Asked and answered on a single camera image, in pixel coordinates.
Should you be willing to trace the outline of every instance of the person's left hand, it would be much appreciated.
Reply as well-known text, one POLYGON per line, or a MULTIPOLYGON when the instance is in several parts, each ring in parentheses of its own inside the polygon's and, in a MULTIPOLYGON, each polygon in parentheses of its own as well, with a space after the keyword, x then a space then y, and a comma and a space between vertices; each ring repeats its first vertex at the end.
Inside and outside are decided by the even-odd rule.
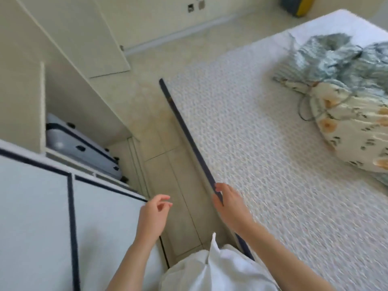
POLYGON ((153 247, 164 230, 168 211, 172 206, 171 202, 165 201, 168 199, 170 199, 168 195, 156 195, 142 206, 135 241, 153 247))

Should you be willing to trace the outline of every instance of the forearm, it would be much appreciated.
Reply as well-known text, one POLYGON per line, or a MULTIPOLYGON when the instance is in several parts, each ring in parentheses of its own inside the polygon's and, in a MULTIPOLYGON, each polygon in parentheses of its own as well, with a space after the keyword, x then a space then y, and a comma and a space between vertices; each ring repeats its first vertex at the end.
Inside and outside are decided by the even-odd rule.
POLYGON ((242 233, 283 291, 333 291, 334 288, 276 240, 263 226, 252 223, 242 233))
POLYGON ((153 245, 134 241, 114 274, 106 291, 140 291, 144 271, 153 245))

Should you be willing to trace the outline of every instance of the bed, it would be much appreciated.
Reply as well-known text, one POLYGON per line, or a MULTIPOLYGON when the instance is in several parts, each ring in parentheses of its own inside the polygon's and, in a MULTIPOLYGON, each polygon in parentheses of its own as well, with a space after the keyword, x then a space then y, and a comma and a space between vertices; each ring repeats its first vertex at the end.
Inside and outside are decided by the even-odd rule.
POLYGON ((338 32, 360 46, 388 40, 338 10, 160 85, 209 184, 237 188, 255 220, 338 290, 387 290, 388 189, 332 155, 315 123, 298 116, 300 95, 272 79, 291 49, 338 32))

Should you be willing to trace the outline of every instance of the person's left arm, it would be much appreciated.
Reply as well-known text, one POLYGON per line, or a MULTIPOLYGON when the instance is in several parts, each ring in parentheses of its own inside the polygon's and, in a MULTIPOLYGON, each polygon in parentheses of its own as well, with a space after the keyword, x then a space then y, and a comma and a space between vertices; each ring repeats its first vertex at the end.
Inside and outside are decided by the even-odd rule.
POLYGON ((140 209, 136 238, 106 291, 140 291, 151 249, 166 225, 172 203, 168 195, 156 195, 140 209))

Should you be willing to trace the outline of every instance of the mattress cover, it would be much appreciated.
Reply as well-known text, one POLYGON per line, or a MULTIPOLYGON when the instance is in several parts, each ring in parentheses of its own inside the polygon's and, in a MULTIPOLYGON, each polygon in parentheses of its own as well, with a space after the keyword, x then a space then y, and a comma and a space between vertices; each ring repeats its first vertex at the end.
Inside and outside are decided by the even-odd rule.
POLYGON ((298 116, 299 95, 272 80, 290 49, 337 32, 360 46, 388 40, 339 10, 166 85, 212 176, 241 192, 256 221, 338 290, 387 290, 388 189, 337 159, 298 116))

